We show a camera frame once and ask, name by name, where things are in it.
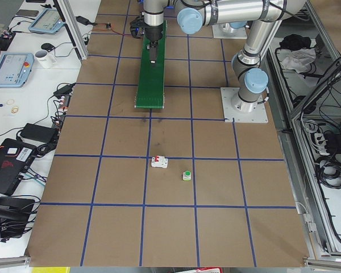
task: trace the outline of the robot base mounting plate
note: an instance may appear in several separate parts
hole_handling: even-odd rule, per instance
[[[247,39],[245,28],[233,29],[232,32],[222,31],[220,25],[214,24],[212,26],[212,32],[215,39]]]
[[[264,104],[258,104],[256,109],[248,114],[241,113],[237,111],[231,105],[231,98],[239,91],[239,88],[221,88],[222,106],[223,106],[223,116],[225,122],[235,123],[268,123],[267,112],[265,111]]]

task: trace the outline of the blue tape grid line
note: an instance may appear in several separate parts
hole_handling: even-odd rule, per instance
[[[223,58],[223,65],[224,65],[224,68],[225,68],[226,86],[228,86],[227,61],[226,61],[226,59],[225,59],[225,52],[224,52],[224,48],[223,48],[222,39],[220,39],[220,43],[221,43],[221,52],[222,52],[222,58]]]
[[[151,159],[151,156],[139,155],[76,155],[76,154],[56,154],[55,157],[63,158],[135,158],[135,159]],[[219,161],[260,161],[260,162],[284,162],[284,159],[278,158],[198,158],[198,157],[167,157],[171,160],[177,159],[194,159],[194,160],[219,160]]]
[[[98,82],[77,82],[77,85],[115,85],[115,86],[138,86],[136,84],[110,84],[110,83],[98,83]],[[170,88],[189,88],[189,85],[164,85],[164,87]],[[191,88],[198,89],[220,89],[220,86],[191,86]]]
[[[111,56],[111,55],[100,55],[100,54],[89,54],[89,56],[93,57],[104,57],[104,58],[119,58],[116,56]],[[133,59],[133,60],[141,60],[141,57],[128,57],[128,56],[121,56],[120,59]],[[169,61],[207,61],[207,62],[219,62],[219,63],[231,63],[231,61],[226,61],[224,60],[206,60],[206,59],[176,59],[176,58],[165,58],[164,60],[169,60]]]
[[[71,118],[125,118],[125,119],[168,119],[174,121],[224,121],[221,118],[167,118],[167,117],[127,117],[127,116],[120,116],[120,115],[66,115],[66,117]]]
[[[199,257],[199,241],[198,241],[198,218],[197,218],[197,189],[196,189],[196,164],[194,162],[194,130],[193,130],[193,107],[192,107],[192,80],[191,80],[191,62],[190,62],[190,46],[189,36],[187,35],[187,56],[188,56],[188,80],[189,80],[189,101],[190,101],[190,116],[191,116],[191,140],[192,140],[192,171],[193,171],[193,199],[194,199],[194,227],[196,233],[196,258],[197,267],[201,266]]]
[[[127,13],[129,12],[130,3],[131,3],[131,0],[128,0]],[[116,82],[116,77],[117,77],[118,70],[119,70],[120,55],[121,55],[121,50],[122,50],[123,42],[124,42],[124,36],[122,36],[122,39],[121,39],[121,44],[120,44],[120,49],[119,49],[119,56],[118,56],[118,62],[117,62],[117,66],[116,66],[115,76],[114,76],[114,83]],[[98,166],[97,166],[97,173],[96,173],[96,178],[95,178],[95,183],[94,183],[94,188],[93,188],[93,193],[92,193],[90,212],[89,212],[89,218],[88,218],[88,222],[87,222],[86,235],[85,235],[85,240],[84,240],[84,246],[83,246],[83,249],[82,249],[80,266],[84,265],[84,259],[85,259],[85,254],[86,254],[86,246],[87,246],[88,235],[89,235],[89,230],[90,230],[90,225],[91,225],[91,217],[92,217],[92,211],[93,211],[93,204],[94,204],[94,200],[95,200],[98,176],[99,176],[99,172],[100,172],[100,168],[101,168],[102,154],[103,154],[103,149],[104,149],[104,146],[105,146],[107,128],[108,128],[109,120],[110,120],[109,115],[110,115],[110,110],[111,110],[111,104],[113,102],[114,89],[115,89],[115,85],[113,85],[113,91],[111,92],[110,104],[109,104],[109,108],[107,110],[106,126],[105,126],[105,130],[103,132],[103,139],[102,139],[102,145],[101,145],[101,153],[100,153],[100,157],[99,157],[99,161],[98,161]]]
[[[239,146],[238,146],[238,135],[237,135],[237,132],[236,132],[235,120],[232,123],[232,129],[234,131],[234,137],[235,137],[236,155],[238,157],[240,181],[241,181],[243,198],[244,198],[244,206],[245,206],[246,222],[247,222],[247,226],[248,226],[251,254],[252,254],[252,259],[253,259],[254,267],[257,267],[256,257],[255,257],[255,250],[254,250],[254,244],[253,244],[253,240],[252,240],[252,233],[251,233],[251,225],[250,225],[250,218],[249,218],[249,212],[248,212],[248,205],[247,205],[247,200],[246,200],[245,186],[244,186],[244,180],[243,180],[243,172],[242,172],[242,166],[241,166],[241,160],[240,160],[240,153],[239,153]]]
[[[194,208],[194,205],[168,205],[168,204],[118,204],[118,203],[83,203],[83,202],[41,202],[46,206],[127,206],[137,208]],[[295,206],[244,206],[244,205],[197,205],[197,208],[209,209],[296,209]]]
[[[149,153],[150,153],[150,141],[152,136],[152,110],[149,112],[149,132],[148,132],[148,144],[147,144],[147,160],[145,161],[145,178],[144,178],[144,194],[143,194],[143,210],[142,210],[142,229],[140,232],[140,254],[139,254],[139,266],[143,265],[143,249],[144,249],[144,222],[145,222],[145,204],[147,201],[147,183],[148,183],[148,165],[149,165]]]

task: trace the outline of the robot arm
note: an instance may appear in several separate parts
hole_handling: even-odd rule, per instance
[[[163,36],[163,11],[167,6],[174,6],[177,13],[177,21],[181,29],[186,34],[194,34],[202,26],[213,24],[255,21],[260,20],[263,23],[275,22],[290,17],[286,10],[291,14],[296,14],[305,4],[306,0],[144,0],[144,22],[145,35],[151,41],[150,48],[155,48],[157,41]],[[258,27],[266,28],[267,32],[271,28],[269,24]],[[258,33],[250,34],[244,51],[247,55],[257,56],[260,54],[260,48],[263,46],[263,37]]]
[[[156,61],[157,41],[162,38],[163,9],[174,6],[177,21],[186,34],[194,34],[202,26],[254,21],[242,50],[232,60],[239,80],[239,92],[231,104],[237,111],[250,113],[258,104],[268,84],[267,74],[258,68],[260,54],[269,47],[275,21],[291,17],[302,9],[306,0],[144,0],[145,35],[151,41],[151,61]]]

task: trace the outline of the white mug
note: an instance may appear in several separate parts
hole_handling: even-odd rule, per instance
[[[43,68],[51,68],[57,62],[52,54],[43,49],[35,52],[35,59]]]

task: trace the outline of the tablet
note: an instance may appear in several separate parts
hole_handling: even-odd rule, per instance
[[[42,13],[28,27],[30,32],[40,34],[54,34],[64,23],[56,9],[44,9]]]
[[[31,53],[2,53],[0,58],[0,87],[21,87],[31,72]]]

